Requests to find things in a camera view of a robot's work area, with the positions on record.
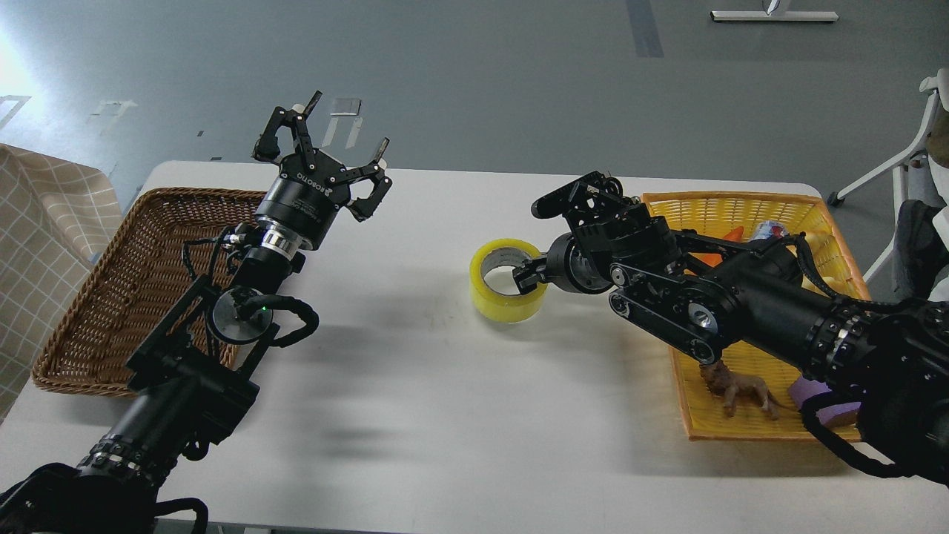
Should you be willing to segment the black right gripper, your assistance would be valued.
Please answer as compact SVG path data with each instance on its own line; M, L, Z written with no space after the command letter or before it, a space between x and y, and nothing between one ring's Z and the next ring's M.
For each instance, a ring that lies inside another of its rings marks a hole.
M616 284L610 273L614 263L666 271L682 257L665 219L651 216L637 197L624 196L619 179L600 171L539 197L531 213L540 220L565 217L569 232L548 252L528 254L513 267L518 291L552 283L569 293L603 294Z

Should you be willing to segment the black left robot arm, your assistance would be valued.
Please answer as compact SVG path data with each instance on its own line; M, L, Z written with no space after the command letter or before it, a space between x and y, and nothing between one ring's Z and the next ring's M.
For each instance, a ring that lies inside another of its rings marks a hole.
M362 222L392 183L380 143L366 165L345 167L315 148L308 121L321 99L277 106L252 148L277 178L251 223L224 227L206 243L208 270L192 283L128 359L136 399L77 467L38 467L2 494L4 533L151 533L160 517L190 510L203 533L209 510L196 498L159 500L180 457L196 462L234 432L259 392L251 376L268 349L317 330L311 305L279 294L319 248L339 210Z

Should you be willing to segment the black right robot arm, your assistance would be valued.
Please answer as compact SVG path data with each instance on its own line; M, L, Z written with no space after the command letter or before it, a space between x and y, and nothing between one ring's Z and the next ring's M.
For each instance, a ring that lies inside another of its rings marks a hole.
M945 302L837 293L803 234L730 243L672 230L597 171L539 197L532 216L565 217L569 232L513 270L520 294L608 293L618 317L701 364L750 343L828 386L804 402L804 428L845 463L947 483Z

